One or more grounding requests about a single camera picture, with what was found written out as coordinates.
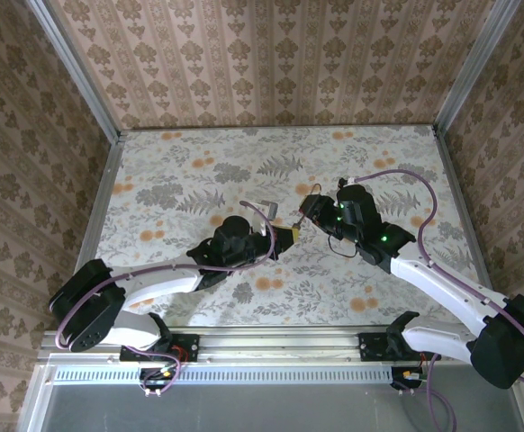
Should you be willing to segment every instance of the table surface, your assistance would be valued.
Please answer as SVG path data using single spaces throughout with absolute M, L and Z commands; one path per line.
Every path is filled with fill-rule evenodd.
M 129 132 L 97 256 L 114 266 L 177 257 L 212 236 L 239 201 L 278 203 L 277 224 L 292 225 L 314 183 L 334 196 L 340 177 L 407 168 L 430 181 L 438 214 L 424 231 L 430 253 L 477 280 L 453 194 L 430 126 L 212 129 Z M 413 234 L 431 199 L 407 175 L 367 182 L 383 219 Z M 333 240 L 342 253 L 353 247 Z M 414 286 L 378 267 L 329 250 L 305 221 L 299 243 L 216 287 L 134 305 L 169 326 L 388 324 L 404 311 L 455 318 Z

